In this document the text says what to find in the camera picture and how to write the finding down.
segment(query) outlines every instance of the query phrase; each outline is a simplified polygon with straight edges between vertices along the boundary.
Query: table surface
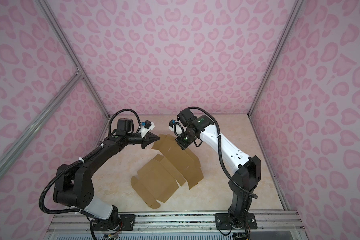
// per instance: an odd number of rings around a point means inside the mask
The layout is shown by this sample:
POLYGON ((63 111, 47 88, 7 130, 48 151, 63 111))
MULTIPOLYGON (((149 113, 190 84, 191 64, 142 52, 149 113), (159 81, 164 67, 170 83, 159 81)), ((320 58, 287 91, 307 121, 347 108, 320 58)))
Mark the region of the table surface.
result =
MULTIPOLYGON (((253 199, 250 209, 282 209, 273 180, 264 156, 258 145, 248 116, 215 115, 223 133, 235 146, 250 156, 257 155, 261 159, 261 181, 254 193, 259 196, 253 199)), ((132 118, 137 124, 135 116, 121 116, 132 118)), ((159 134, 172 134, 168 122, 176 115, 142 115, 141 121, 146 119, 155 123, 152 132, 159 134)), ((117 119, 112 127, 117 126, 117 119)), ((228 186, 228 179, 221 169, 217 153, 207 144, 189 148, 200 159, 204 179, 192 189, 185 183, 167 200, 161 203, 158 209, 151 209, 139 197, 130 184, 131 177, 137 176, 137 171, 150 159, 160 153, 152 150, 153 144, 144 150, 138 145, 126 146, 123 151, 111 157, 101 166, 92 177, 96 195, 111 205, 115 205, 120 212, 152 212, 152 211, 200 211, 200 210, 227 210, 232 202, 232 191, 228 186)))

